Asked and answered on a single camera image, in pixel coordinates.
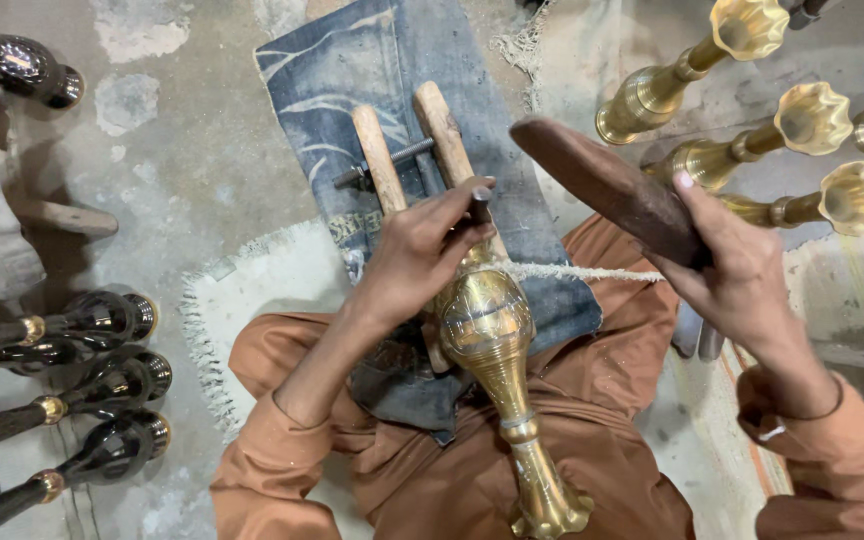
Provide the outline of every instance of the shirt cuff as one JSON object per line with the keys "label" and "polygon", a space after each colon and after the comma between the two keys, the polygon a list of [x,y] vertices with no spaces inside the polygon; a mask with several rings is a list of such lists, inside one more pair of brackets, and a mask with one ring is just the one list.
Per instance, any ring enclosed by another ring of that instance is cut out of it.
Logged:
{"label": "shirt cuff", "polygon": [[326,420],[315,427],[303,427],[282,412],[270,392],[248,413],[238,445],[242,452],[272,466],[313,467],[332,448],[330,423]]}
{"label": "shirt cuff", "polygon": [[841,460],[863,448],[864,399],[841,375],[832,372],[841,389],[838,405],[821,418],[798,420],[775,412],[772,399],[756,392],[750,374],[738,380],[738,423],[756,443],[789,460]]}

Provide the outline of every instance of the fluted brass cup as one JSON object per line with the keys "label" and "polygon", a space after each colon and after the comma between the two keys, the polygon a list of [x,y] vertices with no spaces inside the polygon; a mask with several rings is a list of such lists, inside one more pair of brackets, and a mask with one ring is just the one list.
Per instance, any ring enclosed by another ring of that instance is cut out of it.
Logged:
{"label": "fluted brass cup", "polygon": [[687,140],[642,170],[669,184],[676,173],[685,171],[700,186],[715,191],[726,185],[738,166],[779,148],[810,156],[832,153],[852,129],[849,98],[835,93],[828,82],[799,84],[778,100],[771,124],[742,131],[729,142]]}
{"label": "fluted brass cup", "polygon": [[686,87],[727,56],[745,62],[771,54],[783,44],[789,14],[778,0],[718,0],[709,21],[712,33],[675,63],[635,71],[599,107],[595,129],[602,141],[628,144],[666,125],[682,106]]}
{"label": "fluted brass cup", "polygon": [[802,197],[781,197],[771,203],[732,193],[717,197],[752,225],[793,229],[827,221],[836,233],[864,237],[864,161],[839,166],[822,178],[819,191]]}
{"label": "fluted brass cup", "polygon": [[443,354],[475,376],[498,410],[499,435],[511,447],[518,474],[512,531],[520,537],[554,540],[582,531],[594,503],[560,478],[539,439],[539,418],[525,382],[532,314],[511,276],[474,271],[476,265],[494,260],[486,243],[472,248],[460,276],[436,297],[439,344]]}

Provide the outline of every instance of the black lacquered vase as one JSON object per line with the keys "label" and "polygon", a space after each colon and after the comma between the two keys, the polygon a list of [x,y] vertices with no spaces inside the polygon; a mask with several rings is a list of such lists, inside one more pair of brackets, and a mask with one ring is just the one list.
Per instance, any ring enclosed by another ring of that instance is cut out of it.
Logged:
{"label": "black lacquered vase", "polygon": [[67,461],[0,493],[0,527],[35,505],[53,502],[72,486],[110,485],[133,477],[149,460],[165,453],[170,439],[165,418],[144,408],[97,425]]}
{"label": "black lacquered vase", "polygon": [[112,356],[71,390],[0,412],[0,442],[38,426],[51,426],[71,414],[113,418],[162,398],[171,384],[172,368],[158,354]]}
{"label": "black lacquered vase", "polygon": [[147,338],[157,320],[155,306],[145,297],[92,291],[72,300],[64,313],[30,315],[0,323],[0,347],[30,346],[44,338],[65,338],[93,351],[111,351]]}
{"label": "black lacquered vase", "polygon": [[21,35],[0,34],[0,87],[41,102],[70,109],[86,93],[86,80],[61,64],[45,45]]}

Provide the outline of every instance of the metal screw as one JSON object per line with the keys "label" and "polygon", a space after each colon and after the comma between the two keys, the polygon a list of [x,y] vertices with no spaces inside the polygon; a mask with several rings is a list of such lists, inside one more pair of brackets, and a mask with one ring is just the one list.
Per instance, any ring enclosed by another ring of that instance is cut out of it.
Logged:
{"label": "metal screw", "polygon": [[[404,162],[415,155],[427,152],[433,146],[435,146],[435,139],[432,137],[424,138],[423,140],[410,144],[397,152],[392,152],[390,156],[391,162],[393,164]],[[360,179],[365,179],[366,181],[363,181],[359,186],[361,190],[365,190],[369,184],[369,178],[369,164],[366,163],[366,161],[362,161],[358,165],[353,165],[351,169],[343,172],[341,175],[332,178],[332,186],[334,186],[336,190],[342,190],[342,188],[347,188]]]}

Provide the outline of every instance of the wooden block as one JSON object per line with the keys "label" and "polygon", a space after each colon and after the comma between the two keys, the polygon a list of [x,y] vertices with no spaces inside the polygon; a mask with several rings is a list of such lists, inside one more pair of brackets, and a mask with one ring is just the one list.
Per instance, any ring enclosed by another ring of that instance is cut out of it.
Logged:
{"label": "wooden block", "polygon": [[95,237],[111,237],[119,231],[119,220],[100,210],[30,200],[10,200],[8,205],[19,223],[28,227],[45,227]]}
{"label": "wooden block", "polygon": [[[462,144],[459,123],[452,116],[449,104],[434,80],[428,80],[418,87],[412,98],[412,107],[422,132],[435,141],[432,150],[445,187],[452,190],[474,177],[473,165]],[[491,249],[499,259],[509,259],[509,251],[506,251],[499,234],[492,237]]]}
{"label": "wooden block", "polygon": [[713,265],[679,197],[612,150],[550,118],[526,117],[509,133],[569,193],[650,250],[695,270]]}
{"label": "wooden block", "polygon": [[385,144],[376,110],[369,104],[356,106],[352,110],[352,123],[362,143],[362,153],[366,155],[368,172],[371,173],[378,202],[382,205],[382,213],[392,215],[408,209],[409,203],[405,201],[405,192],[402,191],[396,165],[392,163],[389,147]]}

